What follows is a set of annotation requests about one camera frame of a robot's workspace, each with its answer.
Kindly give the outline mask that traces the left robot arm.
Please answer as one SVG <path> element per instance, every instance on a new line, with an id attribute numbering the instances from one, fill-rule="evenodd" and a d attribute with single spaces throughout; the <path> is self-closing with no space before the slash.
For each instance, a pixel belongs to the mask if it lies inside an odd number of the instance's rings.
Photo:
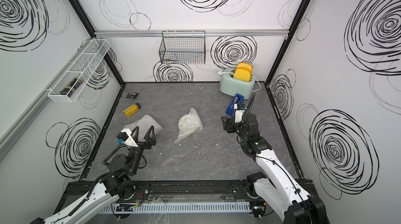
<path id="1" fill-rule="evenodd" d="M 85 224 L 105 207 L 118 200 L 129 200 L 136 193 L 131 177 L 141 169 L 146 160 L 144 150 L 156 145 L 155 127 L 152 125 L 138 141 L 139 127 L 132 131 L 123 129 L 117 135 L 118 146 L 102 162 L 108 171 L 98 176 L 87 193 L 56 214 L 43 219 L 36 218 L 33 224 Z"/>

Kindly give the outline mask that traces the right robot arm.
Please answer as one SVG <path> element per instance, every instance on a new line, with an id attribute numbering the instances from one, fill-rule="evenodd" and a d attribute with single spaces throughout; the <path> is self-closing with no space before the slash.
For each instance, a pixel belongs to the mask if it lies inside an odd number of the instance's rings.
<path id="1" fill-rule="evenodd" d="M 284 224 L 329 222 L 323 201 L 312 196 L 283 167 L 272 146 L 260 135 L 254 114 L 243 116 L 240 123 L 226 116 L 221 121 L 223 129 L 237 134 L 241 149 L 263 170 L 247 177 L 251 196 L 261 197 Z"/>

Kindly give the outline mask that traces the bubble wrap sheet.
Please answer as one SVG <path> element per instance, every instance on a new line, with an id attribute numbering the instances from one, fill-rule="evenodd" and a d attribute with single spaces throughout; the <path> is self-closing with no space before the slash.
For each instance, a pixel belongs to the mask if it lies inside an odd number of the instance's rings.
<path id="1" fill-rule="evenodd" d="M 139 127 L 138 141 L 140 142 L 144 141 L 144 137 L 151 126 L 154 127 L 155 134 L 158 134 L 162 130 L 162 126 L 150 115 L 144 115 L 134 123 L 124 126 L 124 129 L 133 130 L 137 126 Z"/>
<path id="2" fill-rule="evenodd" d="M 174 141 L 175 144 L 203 130 L 202 121 L 194 108 L 179 119 L 178 129 L 179 134 Z"/>

